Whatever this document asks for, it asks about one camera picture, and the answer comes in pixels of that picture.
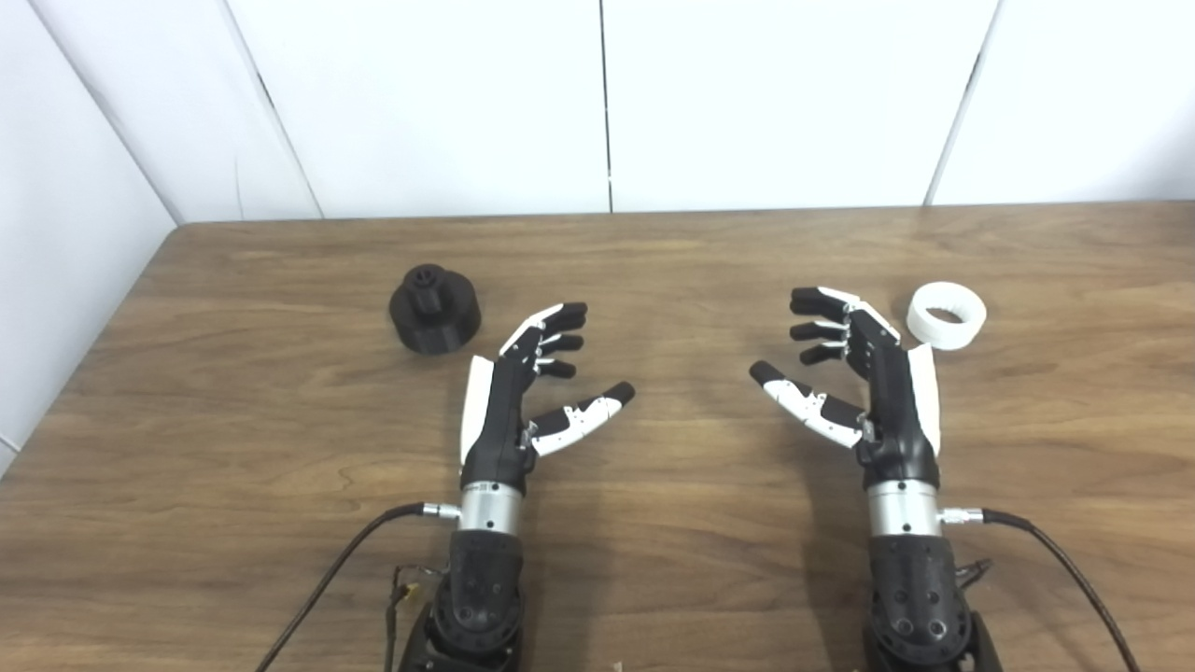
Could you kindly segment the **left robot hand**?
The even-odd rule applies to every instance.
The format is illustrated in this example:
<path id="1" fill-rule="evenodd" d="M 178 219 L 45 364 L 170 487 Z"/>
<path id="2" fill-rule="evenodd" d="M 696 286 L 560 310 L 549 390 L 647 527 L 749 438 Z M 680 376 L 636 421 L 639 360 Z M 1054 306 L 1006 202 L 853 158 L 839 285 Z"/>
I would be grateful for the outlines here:
<path id="1" fill-rule="evenodd" d="M 543 456 L 556 454 L 621 413 L 636 395 L 629 381 L 532 419 L 523 398 L 543 377 L 571 379 L 577 369 L 556 353 L 580 350 L 586 303 L 554 303 L 531 314 L 511 332 L 497 358 L 471 361 L 462 410 L 459 485 L 508 485 L 527 491 L 527 476 Z"/>

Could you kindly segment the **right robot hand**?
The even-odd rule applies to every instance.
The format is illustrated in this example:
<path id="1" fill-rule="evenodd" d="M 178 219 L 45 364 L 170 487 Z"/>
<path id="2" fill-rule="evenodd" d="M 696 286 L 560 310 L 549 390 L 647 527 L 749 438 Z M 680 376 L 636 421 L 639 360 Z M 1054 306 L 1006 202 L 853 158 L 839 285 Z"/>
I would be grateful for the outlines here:
<path id="1" fill-rule="evenodd" d="M 905 347 L 878 310 L 846 292 L 798 287 L 790 310 L 808 318 L 791 328 L 791 340 L 816 342 L 799 361 L 844 362 L 866 381 L 868 407 L 819 393 L 765 361 L 752 364 L 750 377 L 807 429 L 853 451 L 866 488 L 912 481 L 938 489 L 942 428 L 932 348 Z"/>

